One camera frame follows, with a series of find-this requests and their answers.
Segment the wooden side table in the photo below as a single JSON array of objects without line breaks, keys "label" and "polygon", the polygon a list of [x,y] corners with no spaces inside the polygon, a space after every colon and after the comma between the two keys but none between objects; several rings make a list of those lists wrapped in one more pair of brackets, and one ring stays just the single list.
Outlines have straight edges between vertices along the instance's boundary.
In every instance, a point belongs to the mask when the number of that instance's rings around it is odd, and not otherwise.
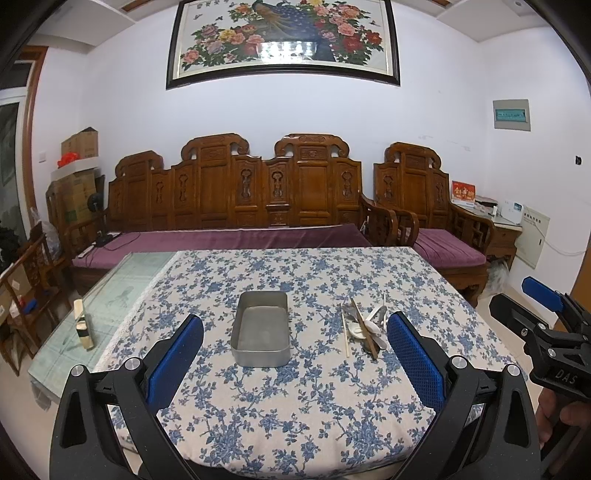
[{"label": "wooden side table", "polygon": [[503,260],[511,268],[517,253],[516,241],[523,230],[492,211],[476,204],[470,208],[479,220],[473,222],[472,246],[483,253],[489,263]]}]

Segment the framed peacock flower painting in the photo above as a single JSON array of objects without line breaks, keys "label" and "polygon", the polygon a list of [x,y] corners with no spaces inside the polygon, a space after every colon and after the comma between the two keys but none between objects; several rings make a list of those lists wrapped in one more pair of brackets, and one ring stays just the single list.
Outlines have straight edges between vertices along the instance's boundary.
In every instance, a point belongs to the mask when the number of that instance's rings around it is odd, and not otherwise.
[{"label": "framed peacock flower painting", "polygon": [[263,73],[313,73],[398,86],[389,1],[182,1],[166,86]]}]

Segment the white plastic soup spoon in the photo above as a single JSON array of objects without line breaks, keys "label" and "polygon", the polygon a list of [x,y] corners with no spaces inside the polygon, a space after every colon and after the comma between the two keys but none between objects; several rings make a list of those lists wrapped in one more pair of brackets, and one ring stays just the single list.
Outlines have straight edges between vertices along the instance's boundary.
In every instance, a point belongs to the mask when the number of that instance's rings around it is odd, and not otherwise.
[{"label": "white plastic soup spoon", "polygon": [[[348,315],[346,324],[348,325],[349,334],[351,334],[356,339],[363,340],[366,338],[366,336],[363,334],[363,329],[359,322],[358,315],[360,313],[361,311],[356,309],[356,307],[354,307],[352,304],[346,305],[346,315]],[[362,317],[363,323],[374,339],[383,336],[385,314],[386,306],[382,305],[377,306],[372,311],[370,311],[367,316]]]}]

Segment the grey wall cabinet door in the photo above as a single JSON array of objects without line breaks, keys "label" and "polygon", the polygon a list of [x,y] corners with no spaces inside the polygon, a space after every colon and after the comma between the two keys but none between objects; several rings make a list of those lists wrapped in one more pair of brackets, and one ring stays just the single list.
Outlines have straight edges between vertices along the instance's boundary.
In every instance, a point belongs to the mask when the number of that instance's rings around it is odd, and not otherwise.
[{"label": "grey wall cabinet door", "polygon": [[524,207],[522,216],[522,233],[515,245],[516,256],[530,268],[538,265],[542,250],[546,243],[546,235],[550,218],[532,208]]}]

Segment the light bamboo chopstick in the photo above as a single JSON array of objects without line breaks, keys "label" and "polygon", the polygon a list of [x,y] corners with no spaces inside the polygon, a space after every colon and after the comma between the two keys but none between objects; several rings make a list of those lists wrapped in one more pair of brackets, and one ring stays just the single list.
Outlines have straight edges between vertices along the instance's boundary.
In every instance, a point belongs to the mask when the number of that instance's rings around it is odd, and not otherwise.
[{"label": "light bamboo chopstick", "polygon": [[341,310],[341,320],[342,320],[342,336],[344,336],[344,344],[345,344],[345,353],[346,358],[349,358],[349,330],[348,325],[346,324],[346,317],[345,312]]}]

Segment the dark brown wooden chopstick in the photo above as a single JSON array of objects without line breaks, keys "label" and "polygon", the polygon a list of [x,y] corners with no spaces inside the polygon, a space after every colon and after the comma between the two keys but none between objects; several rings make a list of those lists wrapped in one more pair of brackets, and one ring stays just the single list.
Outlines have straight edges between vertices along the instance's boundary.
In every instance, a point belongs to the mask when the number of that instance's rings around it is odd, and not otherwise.
[{"label": "dark brown wooden chopstick", "polygon": [[367,328],[365,321],[363,320],[361,311],[358,305],[356,305],[356,301],[354,299],[351,299],[351,305],[353,307],[353,317],[356,319],[356,322],[358,322],[363,332],[363,336],[365,336],[365,343],[370,351],[370,355],[375,361],[377,361],[379,356],[378,346],[375,340],[373,339],[372,334],[370,334],[370,330]]}]

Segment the red gift box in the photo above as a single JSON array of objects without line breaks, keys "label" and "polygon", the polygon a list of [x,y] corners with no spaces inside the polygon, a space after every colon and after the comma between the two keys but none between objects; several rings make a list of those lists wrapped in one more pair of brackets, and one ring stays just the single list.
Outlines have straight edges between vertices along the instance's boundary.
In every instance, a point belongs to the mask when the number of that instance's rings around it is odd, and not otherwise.
[{"label": "red gift box", "polygon": [[476,201],[476,186],[470,183],[453,181],[451,200],[458,204],[473,205]]}]

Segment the wooden block with black band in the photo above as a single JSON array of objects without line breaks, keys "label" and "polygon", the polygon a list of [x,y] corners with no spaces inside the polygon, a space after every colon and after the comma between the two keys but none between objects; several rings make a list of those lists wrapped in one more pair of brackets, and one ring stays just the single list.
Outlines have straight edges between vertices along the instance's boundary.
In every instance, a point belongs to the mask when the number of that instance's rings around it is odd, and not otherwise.
[{"label": "wooden block with black band", "polygon": [[90,333],[90,327],[86,320],[85,309],[82,299],[75,299],[73,302],[73,313],[75,330],[82,347],[85,350],[94,348],[94,342]]}]

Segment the white electrical panel box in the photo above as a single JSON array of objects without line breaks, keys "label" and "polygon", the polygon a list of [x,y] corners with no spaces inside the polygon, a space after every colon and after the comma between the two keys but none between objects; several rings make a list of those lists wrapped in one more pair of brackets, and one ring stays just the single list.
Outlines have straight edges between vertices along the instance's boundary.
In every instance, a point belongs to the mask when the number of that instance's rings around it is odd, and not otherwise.
[{"label": "white electrical panel box", "polygon": [[499,130],[531,130],[530,108],[527,99],[493,101],[494,128]]}]

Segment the stacked cardboard boxes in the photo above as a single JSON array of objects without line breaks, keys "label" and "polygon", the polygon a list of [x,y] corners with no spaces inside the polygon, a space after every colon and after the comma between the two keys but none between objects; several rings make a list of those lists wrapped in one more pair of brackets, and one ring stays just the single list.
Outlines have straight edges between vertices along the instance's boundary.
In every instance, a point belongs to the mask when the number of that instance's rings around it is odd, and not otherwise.
[{"label": "stacked cardboard boxes", "polygon": [[49,221],[59,230],[91,218],[87,201],[100,177],[98,131],[87,127],[64,140],[46,191]]}]

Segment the grey metal rectangular tray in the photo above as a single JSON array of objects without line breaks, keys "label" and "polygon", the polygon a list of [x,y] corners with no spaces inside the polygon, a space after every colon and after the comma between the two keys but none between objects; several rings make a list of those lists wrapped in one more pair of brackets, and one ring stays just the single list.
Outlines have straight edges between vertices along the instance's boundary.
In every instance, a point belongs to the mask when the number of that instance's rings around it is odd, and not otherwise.
[{"label": "grey metal rectangular tray", "polygon": [[249,368],[283,367],[290,361],[287,294],[249,291],[238,299],[230,348],[235,363]]}]

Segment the purple sofa cushion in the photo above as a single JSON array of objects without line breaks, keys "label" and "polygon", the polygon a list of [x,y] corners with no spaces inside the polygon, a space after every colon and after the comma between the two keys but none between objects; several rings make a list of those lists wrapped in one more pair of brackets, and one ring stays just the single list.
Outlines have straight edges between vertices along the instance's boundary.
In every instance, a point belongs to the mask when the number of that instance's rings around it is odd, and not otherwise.
[{"label": "purple sofa cushion", "polygon": [[74,257],[73,265],[110,270],[130,253],[369,246],[370,241],[353,224],[311,228],[129,232],[119,235],[104,247],[86,248]]}]

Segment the blue floral tablecloth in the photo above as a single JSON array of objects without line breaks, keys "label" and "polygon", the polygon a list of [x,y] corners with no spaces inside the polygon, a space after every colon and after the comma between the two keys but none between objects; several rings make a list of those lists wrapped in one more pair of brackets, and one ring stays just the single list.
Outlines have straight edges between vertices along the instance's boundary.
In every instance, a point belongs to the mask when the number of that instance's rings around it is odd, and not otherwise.
[{"label": "blue floral tablecloth", "polygon": [[[239,297],[287,295],[290,360],[243,368],[230,350]],[[372,356],[342,335],[342,308],[403,312],[449,355],[500,370],[509,349],[409,248],[211,250],[176,254],[105,348],[98,370],[143,357],[188,315],[204,344],[158,420],[186,459],[254,478],[330,478],[403,460],[433,411],[393,351]]]}]

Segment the wooden chair at left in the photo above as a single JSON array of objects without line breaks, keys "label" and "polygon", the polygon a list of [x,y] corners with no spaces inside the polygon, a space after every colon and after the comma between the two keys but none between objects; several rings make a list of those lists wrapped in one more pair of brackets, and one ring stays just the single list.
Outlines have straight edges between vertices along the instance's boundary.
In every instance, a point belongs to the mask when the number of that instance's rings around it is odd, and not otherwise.
[{"label": "wooden chair at left", "polygon": [[60,323],[59,305],[71,308],[46,236],[40,235],[1,274],[1,359],[15,375],[20,374],[22,356],[33,358],[42,345],[39,321],[47,319],[51,329]]}]

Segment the long carved wooden sofa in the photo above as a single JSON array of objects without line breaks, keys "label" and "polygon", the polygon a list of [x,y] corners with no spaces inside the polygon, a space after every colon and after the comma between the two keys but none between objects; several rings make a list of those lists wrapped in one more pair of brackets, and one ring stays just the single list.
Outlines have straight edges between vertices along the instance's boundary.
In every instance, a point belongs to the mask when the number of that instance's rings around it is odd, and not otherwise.
[{"label": "long carved wooden sofa", "polygon": [[363,195],[362,164],[345,141],[295,133],[274,152],[270,160],[252,156],[245,139],[228,133],[190,140],[170,168],[153,151],[122,158],[107,209],[64,235],[77,291],[86,294],[111,269],[75,267],[74,257],[129,232],[353,224],[370,246],[394,246],[396,214]]}]

